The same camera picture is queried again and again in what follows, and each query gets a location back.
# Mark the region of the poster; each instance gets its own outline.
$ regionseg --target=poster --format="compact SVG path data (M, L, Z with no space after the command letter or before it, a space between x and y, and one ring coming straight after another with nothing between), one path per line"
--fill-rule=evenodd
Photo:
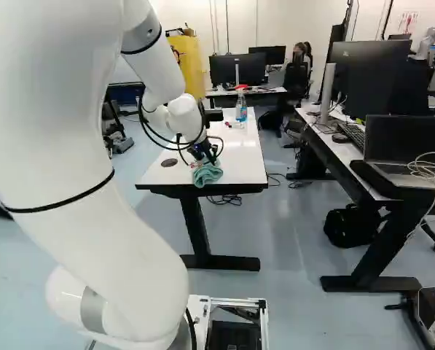
M412 34L416 28L418 21L418 12L405 11L401 14L399 19L398 34Z

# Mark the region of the laptop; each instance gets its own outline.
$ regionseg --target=laptop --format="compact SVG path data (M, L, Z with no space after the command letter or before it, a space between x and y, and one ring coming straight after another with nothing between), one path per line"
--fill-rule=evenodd
M435 152L434 116L367 116L364 161L396 186L435 188L435 182L417 178L408 169L410 162L427 152ZM435 155L422 160L435 163Z

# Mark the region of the dark hair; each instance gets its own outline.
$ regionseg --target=dark hair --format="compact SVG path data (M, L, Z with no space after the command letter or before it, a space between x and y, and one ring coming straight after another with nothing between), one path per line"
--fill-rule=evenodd
M304 42L303 44L306 46L306 54L311 55L312 48L310 42Z
M306 45L305 45L304 43L302 43L302 42L297 42L297 43L295 44L295 46L298 47L299 49L301 49L301 51L303 51L303 53L306 53L306 52L307 52L307 48L306 48Z

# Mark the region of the backpack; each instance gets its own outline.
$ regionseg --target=backpack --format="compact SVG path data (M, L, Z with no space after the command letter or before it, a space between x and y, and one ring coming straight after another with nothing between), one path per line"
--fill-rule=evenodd
M371 244L382 221L377 211L348 204L327 214L324 232L335 246L353 248Z

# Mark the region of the white wall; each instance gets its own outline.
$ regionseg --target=white wall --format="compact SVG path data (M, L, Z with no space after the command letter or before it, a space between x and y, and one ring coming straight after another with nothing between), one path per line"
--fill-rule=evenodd
M378 39L390 0L359 0L354 40ZM225 0L151 0L164 29L184 26L197 31L203 69L208 70L208 56L227 52ZM319 88L326 60L331 27L345 15L346 0L227 0L231 53L247 53L251 46L284 44L287 56L296 42L309 41L313 46L315 89ZM210 10L214 19L214 45ZM435 0L395 0L388 30L395 34L403 11L419 12L413 33L414 47L430 26L435 26ZM114 81L138 78L128 65L117 65Z

